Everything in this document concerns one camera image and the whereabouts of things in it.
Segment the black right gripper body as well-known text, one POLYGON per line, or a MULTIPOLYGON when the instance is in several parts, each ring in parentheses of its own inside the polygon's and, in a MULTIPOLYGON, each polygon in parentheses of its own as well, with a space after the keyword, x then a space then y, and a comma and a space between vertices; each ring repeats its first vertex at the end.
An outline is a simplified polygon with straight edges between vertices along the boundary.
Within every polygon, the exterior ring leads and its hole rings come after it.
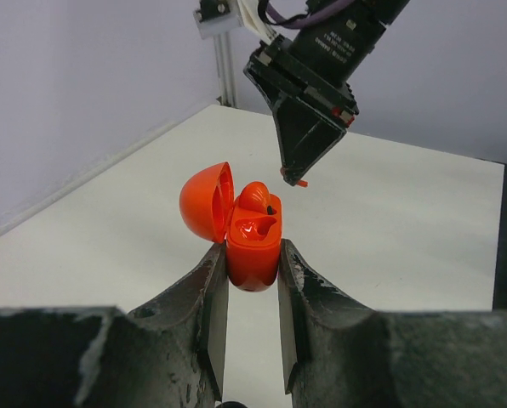
POLYGON ((248 60, 248 78, 263 95, 275 122, 290 121, 297 109, 315 122, 349 127, 359 115, 350 86, 335 87, 294 55, 291 47, 289 39, 279 36, 261 43, 248 60))

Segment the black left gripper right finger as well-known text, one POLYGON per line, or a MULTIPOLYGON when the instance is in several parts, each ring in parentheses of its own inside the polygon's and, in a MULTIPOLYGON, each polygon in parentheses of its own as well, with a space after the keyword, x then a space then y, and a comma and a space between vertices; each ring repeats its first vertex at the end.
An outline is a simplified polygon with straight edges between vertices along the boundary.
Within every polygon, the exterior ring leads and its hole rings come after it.
POLYGON ((383 312, 319 275, 290 240, 277 278, 295 407, 507 407, 507 311, 383 312))

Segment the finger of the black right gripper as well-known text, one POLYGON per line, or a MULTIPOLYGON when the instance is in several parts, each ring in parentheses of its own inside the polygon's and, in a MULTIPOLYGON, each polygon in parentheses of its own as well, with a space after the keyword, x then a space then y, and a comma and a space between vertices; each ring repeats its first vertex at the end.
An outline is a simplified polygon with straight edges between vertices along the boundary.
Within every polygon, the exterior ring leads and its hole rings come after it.
MULTIPOLYGON (((248 64, 244 69, 248 77, 248 64)), ((347 133, 347 127, 332 127, 322 121, 313 121, 303 116, 303 110, 294 109, 295 118, 278 124, 276 134, 284 169, 283 179, 294 184, 303 179, 308 171, 319 162, 347 133)))

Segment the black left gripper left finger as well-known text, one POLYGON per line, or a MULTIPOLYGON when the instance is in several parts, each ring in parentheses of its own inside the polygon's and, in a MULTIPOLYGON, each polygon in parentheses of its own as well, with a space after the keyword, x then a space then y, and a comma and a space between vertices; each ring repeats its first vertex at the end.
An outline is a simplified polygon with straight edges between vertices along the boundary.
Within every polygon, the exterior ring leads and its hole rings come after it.
POLYGON ((213 407, 222 399, 225 246, 139 307, 0 308, 0 407, 213 407))

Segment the orange earbud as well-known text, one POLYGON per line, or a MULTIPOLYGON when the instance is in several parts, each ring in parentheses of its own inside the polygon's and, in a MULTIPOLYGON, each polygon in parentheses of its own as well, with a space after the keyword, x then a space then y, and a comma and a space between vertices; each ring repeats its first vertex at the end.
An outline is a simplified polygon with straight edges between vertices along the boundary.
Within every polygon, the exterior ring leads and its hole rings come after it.
MULTIPOLYGON (((280 174, 282 176, 284 176, 284 169, 281 167, 280 168, 280 174)), ((306 180, 303 180, 303 179, 300 179, 298 180, 294 186, 298 186, 298 187, 302 187, 302 188, 307 188, 308 187, 308 182, 306 180)))
POLYGON ((260 181, 247 184, 238 197, 238 206, 245 210, 274 215, 274 207, 271 202, 271 193, 267 186, 260 181))

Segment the orange earbud charging case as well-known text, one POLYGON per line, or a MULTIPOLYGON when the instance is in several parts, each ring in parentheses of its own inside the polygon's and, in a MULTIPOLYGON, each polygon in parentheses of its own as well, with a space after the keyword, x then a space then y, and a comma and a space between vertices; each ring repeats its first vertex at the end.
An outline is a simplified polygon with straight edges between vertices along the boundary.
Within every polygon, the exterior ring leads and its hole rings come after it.
POLYGON ((179 195, 180 215, 193 234, 225 244, 226 270, 234 286, 245 292, 263 292, 277 276, 282 202, 271 193, 275 214, 266 215, 240 208, 239 195, 235 194, 230 164, 215 164, 184 184, 179 195))

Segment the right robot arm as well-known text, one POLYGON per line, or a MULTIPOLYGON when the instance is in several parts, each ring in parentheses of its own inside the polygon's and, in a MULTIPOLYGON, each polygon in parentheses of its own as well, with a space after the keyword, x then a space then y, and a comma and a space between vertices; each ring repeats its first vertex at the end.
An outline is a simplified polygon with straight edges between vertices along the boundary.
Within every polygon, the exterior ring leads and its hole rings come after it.
POLYGON ((303 177, 347 133, 359 114, 348 80, 407 6, 402 0, 309 1, 307 14, 285 19, 269 2, 261 20, 297 30, 277 35, 249 57, 245 76, 274 119, 284 181, 303 177))

